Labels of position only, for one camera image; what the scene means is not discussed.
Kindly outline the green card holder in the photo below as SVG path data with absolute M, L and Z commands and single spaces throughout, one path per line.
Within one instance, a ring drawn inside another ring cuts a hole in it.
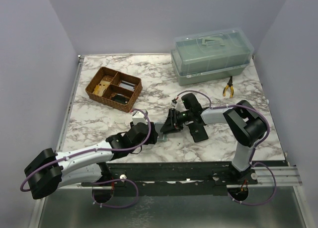
M 158 134 L 157 141 L 158 142 L 166 142 L 167 136 L 161 132 L 161 128 L 163 127 L 164 123 L 154 123 L 155 131 Z

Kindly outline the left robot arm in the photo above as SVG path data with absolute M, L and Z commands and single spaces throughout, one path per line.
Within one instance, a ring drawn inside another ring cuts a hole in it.
M 139 122 L 122 133 L 84 149 L 72 152 L 42 150 L 25 168 L 26 183 L 32 198 L 38 200 L 54 193 L 57 188 L 75 183 L 106 185 L 111 178 L 107 162 L 135 154 L 137 147 L 155 144 L 158 133 L 154 123 Z

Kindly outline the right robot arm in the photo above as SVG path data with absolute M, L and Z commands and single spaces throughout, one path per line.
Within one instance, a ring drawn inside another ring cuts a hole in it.
M 160 132 L 167 135 L 177 133 L 187 126 L 193 141 L 208 139 L 206 125 L 227 124 L 237 140 L 236 152 L 229 165 L 229 180 L 242 183 L 251 169 L 251 161 L 257 146 L 269 135 L 270 126 L 266 118 L 252 105 L 242 100 L 237 104 L 203 108 L 193 93 L 181 97 L 185 111 L 171 108 Z

